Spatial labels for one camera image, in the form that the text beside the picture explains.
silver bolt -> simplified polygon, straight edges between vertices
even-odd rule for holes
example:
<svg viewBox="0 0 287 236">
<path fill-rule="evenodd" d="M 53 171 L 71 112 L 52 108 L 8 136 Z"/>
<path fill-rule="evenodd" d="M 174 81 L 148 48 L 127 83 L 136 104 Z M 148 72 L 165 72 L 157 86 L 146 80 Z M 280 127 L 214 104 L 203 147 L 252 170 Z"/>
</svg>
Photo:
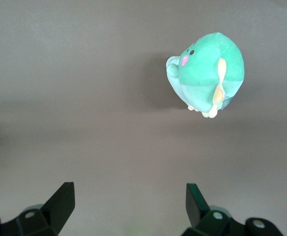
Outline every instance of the silver bolt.
<svg viewBox="0 0 287 236">
<path fill-rule="evenodd" d="M 25 218 L 26 219 L 29 219 L 29 218 L 31 218 L 31 217 L 33 217 L 34 216 L 34 212 L 33 211 L 30 211 L 30 212 L 28 212 L 27 214 L 25 214 Z"/>
<path fill-rule="evenodd" d="M 260 228 L 260 229 L 263 229 L 265 228 L 265 224 L 260 221 L 260 220 L 253 220 L 253 224 L 257 227 L 257 228 Z"/>
<path fill-rule="evenodd" d="M 223 219 L 223 215 L 220 212 L 214 212 L 213 213 L 213 217 L 216 218 L 217 220 L 222 220 Z"/>
</svg>

black object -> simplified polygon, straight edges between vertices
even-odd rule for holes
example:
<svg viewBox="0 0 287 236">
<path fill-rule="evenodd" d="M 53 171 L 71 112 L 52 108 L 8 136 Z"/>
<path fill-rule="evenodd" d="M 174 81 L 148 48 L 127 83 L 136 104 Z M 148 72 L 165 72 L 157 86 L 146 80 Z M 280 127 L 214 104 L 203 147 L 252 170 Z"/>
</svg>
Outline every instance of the black object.
<svg viewBox="0 0 287 236">
<path fill-rule="evenodd" d="M 249 218 L 245 225 L 225 213 L 210 210 L 196 184 L 186 187 L 186 211 L 192 227 L 182 236 L 283 236 L 268 220 Z"/>
<path fill-rule="evenodd" d="M 1 224 L 0 236 L 57 236 L 75 208 L 74 183 L 64 183 L 40 208 Z"/>
</svg>

gray floor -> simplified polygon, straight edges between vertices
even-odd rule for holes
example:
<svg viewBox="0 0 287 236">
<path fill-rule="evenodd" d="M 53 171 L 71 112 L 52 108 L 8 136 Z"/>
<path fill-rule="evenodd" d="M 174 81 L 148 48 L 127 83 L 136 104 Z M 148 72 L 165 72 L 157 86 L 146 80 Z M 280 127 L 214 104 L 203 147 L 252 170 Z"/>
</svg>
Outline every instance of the gray floor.
<svg viewBox="0 0 287 236">
<path fill-rule="evenodd" d="M 165 62 L 217 31 L 246 76 L 208 119 Z M 0 1 L 3 222 L 65 181 L 76 208 L 61 236 L 179 236 L 187 182 L 287 235 L 287 0 Z"/>
</svg>

plush toy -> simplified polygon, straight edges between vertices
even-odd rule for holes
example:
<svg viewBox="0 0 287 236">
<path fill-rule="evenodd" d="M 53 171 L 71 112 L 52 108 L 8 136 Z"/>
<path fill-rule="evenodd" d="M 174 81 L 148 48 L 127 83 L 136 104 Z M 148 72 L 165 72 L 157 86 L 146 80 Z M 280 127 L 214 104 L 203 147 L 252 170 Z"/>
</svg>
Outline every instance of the plush toy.
<svg viewBox="0 0 287 236">
<path fill-rule="evenodd" d="M 239 48 L 221 33 L 211 33 L 192 44 L 180 57 L 170 57 L 167 76 L 189 110 L 216 117 L 233 99 L 244 81 Z"/>
</svg>

pink cheek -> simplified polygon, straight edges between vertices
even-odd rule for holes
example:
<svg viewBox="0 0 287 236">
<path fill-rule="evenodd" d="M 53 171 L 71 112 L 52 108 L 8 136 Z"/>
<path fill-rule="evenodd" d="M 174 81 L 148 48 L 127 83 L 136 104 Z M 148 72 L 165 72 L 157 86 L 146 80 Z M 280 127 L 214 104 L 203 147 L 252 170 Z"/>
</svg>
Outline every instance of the pink cheek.
<svg viewBox="0 0 287 236">
<path fill-rule="evenodd" d="M 186 65 L 188 62 L 188 56 L 184 56 L 183 59 L 182 59 L 182 66 Z"/>
</svg>

